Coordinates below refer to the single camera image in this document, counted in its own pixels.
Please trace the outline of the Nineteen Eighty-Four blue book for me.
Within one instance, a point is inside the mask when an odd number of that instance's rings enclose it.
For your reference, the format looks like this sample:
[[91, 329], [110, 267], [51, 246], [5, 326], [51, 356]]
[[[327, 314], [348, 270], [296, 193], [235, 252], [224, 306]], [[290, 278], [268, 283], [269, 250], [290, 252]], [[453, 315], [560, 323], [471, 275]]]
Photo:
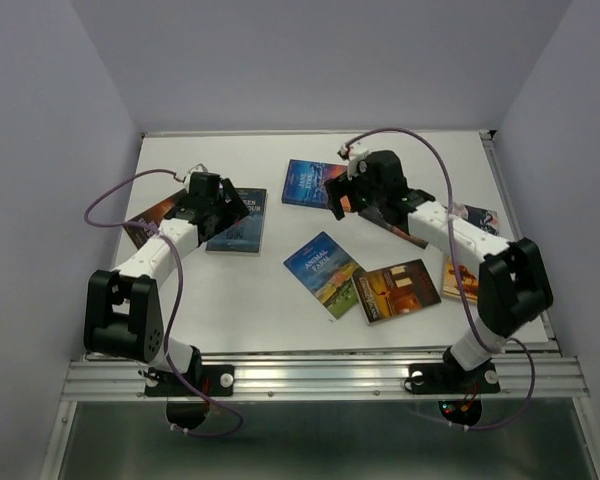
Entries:
[[261, 252], [267, 190], [239, 188], [237, 192], [249, 215], [209, 240], [207, 253], [259, 255]]

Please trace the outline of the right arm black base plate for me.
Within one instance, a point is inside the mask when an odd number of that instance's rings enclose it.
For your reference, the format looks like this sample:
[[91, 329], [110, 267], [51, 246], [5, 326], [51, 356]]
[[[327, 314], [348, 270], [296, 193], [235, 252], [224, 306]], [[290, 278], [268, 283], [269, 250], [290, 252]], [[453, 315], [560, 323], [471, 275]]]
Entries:
[[478, 394], [496, 394], [501, 390], [492, 362], [470, 372], [445, 363], [412, 364], [408, 367], [403, 386], [414, 395], [460, 395], [474, 389]]

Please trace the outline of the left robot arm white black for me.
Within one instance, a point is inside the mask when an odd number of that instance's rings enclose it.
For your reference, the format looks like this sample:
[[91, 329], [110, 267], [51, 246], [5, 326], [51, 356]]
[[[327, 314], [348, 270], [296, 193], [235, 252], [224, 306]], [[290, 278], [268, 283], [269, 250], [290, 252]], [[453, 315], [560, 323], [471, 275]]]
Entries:
[[152, 235], [129, 259], [89, 278], [83, 341], [91, 352], [166, 371], [171, 386], [190, 394], [202, 384], [200, 354], [170, 338], [177, 311], [163, 319], [160, 288], [171, 274], [177, 275], [178, 307], [184, 291], [183, 259], [246, 218], [249, 210], [228, 178], [195, 170], [170, 174], [183, 184], [185, 194], [157, 224], [121, 222], [121, 227], [150, 230]]

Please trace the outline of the Animal Farm green book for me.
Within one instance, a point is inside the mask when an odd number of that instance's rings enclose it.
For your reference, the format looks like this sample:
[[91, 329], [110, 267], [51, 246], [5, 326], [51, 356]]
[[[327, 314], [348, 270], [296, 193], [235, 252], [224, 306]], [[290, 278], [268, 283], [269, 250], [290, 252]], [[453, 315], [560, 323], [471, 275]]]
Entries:
[[353, 278], [364, 269], [326, 232], [316, 235], [283, 265], [336, 320], [358, 303]]

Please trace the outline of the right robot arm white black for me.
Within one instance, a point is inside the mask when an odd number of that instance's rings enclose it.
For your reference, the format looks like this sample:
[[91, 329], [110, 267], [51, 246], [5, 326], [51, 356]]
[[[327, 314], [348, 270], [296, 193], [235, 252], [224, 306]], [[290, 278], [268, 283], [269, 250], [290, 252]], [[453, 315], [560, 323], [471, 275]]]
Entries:
[[475, 380], [479, 366], [552, 306], [539, 247], [527, 238], [511, 241], [488, 233], [451, 213], [431, 194], [410, 188], [392, 151], [343, 147], [339, 154], [347, 169], [325, 183], [328, 206], [337, 219], [344, 216], [343, 200], [354, 212], [373, 207], [391, 226], [433, 245], [477, 276], [478, 316], [440, 366], [446, 387], [464, 389]]

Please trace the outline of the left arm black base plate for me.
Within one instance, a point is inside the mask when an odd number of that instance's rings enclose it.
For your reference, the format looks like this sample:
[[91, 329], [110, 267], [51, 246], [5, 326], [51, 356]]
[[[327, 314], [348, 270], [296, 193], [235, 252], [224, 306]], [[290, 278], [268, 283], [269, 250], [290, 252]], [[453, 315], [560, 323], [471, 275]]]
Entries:
[[[144, 395], [147, 397], [184, 397], [193, 393], [171, 371], [154, 368], [140, 370], [145, 380]], [[203, 364], [193, 376], [183, 374], [189, 384], [210, 397], [233, 395], [235, 367], [231, 364]]]

